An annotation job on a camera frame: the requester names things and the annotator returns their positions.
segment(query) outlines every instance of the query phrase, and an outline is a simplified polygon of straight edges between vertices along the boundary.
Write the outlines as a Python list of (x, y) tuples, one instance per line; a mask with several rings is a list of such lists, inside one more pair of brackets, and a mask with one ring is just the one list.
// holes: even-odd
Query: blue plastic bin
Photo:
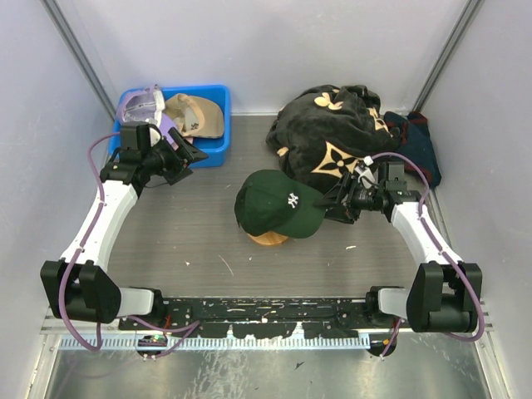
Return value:
[[(124, 95), (130, 91), (139, 89), (131, 89), (122, 94), (120, 101)], [(229, 148), (231, 142), (231, 98), (229, 96), (229, 89), (223, 85), (212, 86), (187, 86), (187, 87), (161, 87), (165, 100), (178, 93), (188, 94), (189, 96), (203, 97), (218, 104), (224, 114), (224, 135), (219, 139), (203, 139), (194, 138), (194, 146), (202, 150), (209, 156), (206, 160), (192, 164), (191, 168), (210, 168), (214, 166), (221, 166), (225, 162), (225, 153)], [(120, 131), (120, 122), (115, 121), (113, 125), (113, 132)], [(109, 141), (109, 155), (112, 155), (116, 147), (120, 146), (120, 137), (118, 135), (111, 137)]]

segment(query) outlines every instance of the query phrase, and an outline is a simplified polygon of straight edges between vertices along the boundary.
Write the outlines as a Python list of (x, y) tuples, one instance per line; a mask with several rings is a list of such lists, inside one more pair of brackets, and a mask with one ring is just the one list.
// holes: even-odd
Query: cap logo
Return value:
[(292, 209), (295, 209), (296, 205), (298, 204), (298, 200), (299, 197), (293, 193), (290, 193), (290, 196), (288, 197), (288, 205), (292, 206)]

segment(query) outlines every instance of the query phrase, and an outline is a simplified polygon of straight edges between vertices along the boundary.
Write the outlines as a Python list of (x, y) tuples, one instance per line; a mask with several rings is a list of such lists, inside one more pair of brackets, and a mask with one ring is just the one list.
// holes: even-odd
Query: metal corner pole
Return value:
[(65, 15), (57, 5), (55, 0), (41, 0), (42, 5), (47, 10), (48, 15), (53, 20), (56, 25), (57, 30), (61, 34), (66, 45), (70, 49), (72, 55), (76, 59), (77, 64), (81, 68), (81, 71), (85, 75), (85, 78), (89, 81), (89, 84), (92, 87), (92, 90), (96, 93), (96, 96), (100, 100), (101, 104), (106, 109), (109, 117), (114, 120), (116, 109), (113, 106), (113, 103), (104, 89), (104, 86), (101, 84), (98, 75), (94, 71), (91, 62), (86, 56), (85, 52), (81, 48), (81, 44), (76, 38), (76, 35), (72, 31), (70, 24), (68, 23)]
[(462, 10), (461, 15), (456, 21), (455, 26), (452, 28), (451, 34), (447, 39), (447, 42), (443, 49), (441, 50), (440, 56), (436, 61), (436, 64), (432, 67), (431, 73), (427, 77), (423, 88), (419, 96), (417, 97), (416, 103), (414, 104), (414, 111), (421, 111), (426, 101), (434, 89), (434, 86), (440, 79), (441, 73), (445, 69), (447, 63), (451, 59), (451, 56), (454, 54), (458, 44), (460, 43), (461, 38), (463, 38), (466, 33), (466, 29), (470, 26), (473, 21), (474, 16), (480, 9), (480, 6), (484, 3), (484, 0), (468, 0), (464, 9)]

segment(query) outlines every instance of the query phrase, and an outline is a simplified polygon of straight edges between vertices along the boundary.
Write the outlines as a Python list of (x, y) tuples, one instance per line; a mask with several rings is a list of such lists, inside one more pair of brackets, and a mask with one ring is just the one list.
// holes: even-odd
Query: green baseball cap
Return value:
[(280, 170), (258, 170), (236, 196), (234, 214), (239, 226), (254, 237), (268, 231), (306, 239), (319, 229), (325, 209), (313, 206), (319, 191), (290, 179)]

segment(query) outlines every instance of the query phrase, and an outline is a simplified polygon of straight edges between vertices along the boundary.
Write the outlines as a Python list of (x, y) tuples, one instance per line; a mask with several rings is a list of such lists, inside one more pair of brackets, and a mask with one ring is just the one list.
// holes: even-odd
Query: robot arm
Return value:
[(107, 276), (111, 249), (127, 214), (139, 199), (145, 184), (153, 175), (162, 175), (172, 185), (192, 171), (191, 163), (207, 155), (196, 149), (175, 130), (170, 136), (178, 144), (174, 150), (157, 128), (146, 123), (124, 124), (121, 127), (121, 148), (115, 151), (101, 171), (105, 198), (96, 195), (85, 222), (68, 249), (58, 261), (46, 261), (41, 279), (54, 316), (58, 309), (59, 284), (66, 266), (74, 259), (82, 237), (91, 226), (98, 207), (104, 207), (97, 223), (76, 260), (68, 278), (66, 311), (70, 319), (110, 323), (129, 315), (159, 318), (164, 312), (159, 290), (148, 288), (118, 288)]
[[(466, 264), (436, 229), (421, 195), (407, 189), (402, 162), (383, 162), (379, 184), (366, 165), (360, 165), (340, 181), (315, 205), (328, 209), (326, 218), (354, 223), (362, 210), (381, 211), (404, 238), (419, 269), (410, 289), (372, 287), (366, 296), (370, 317), (379, 314), (405, 319), (412, 330), (422, 332), (470, 333), (478, 317), (474, 301), (463, 281), (451, 267), (455, 263), (469, 280), (476, 299), (480, 298), (482, 273), (476, 264)], [(444, 293), (448, 284), (453, 293)]]

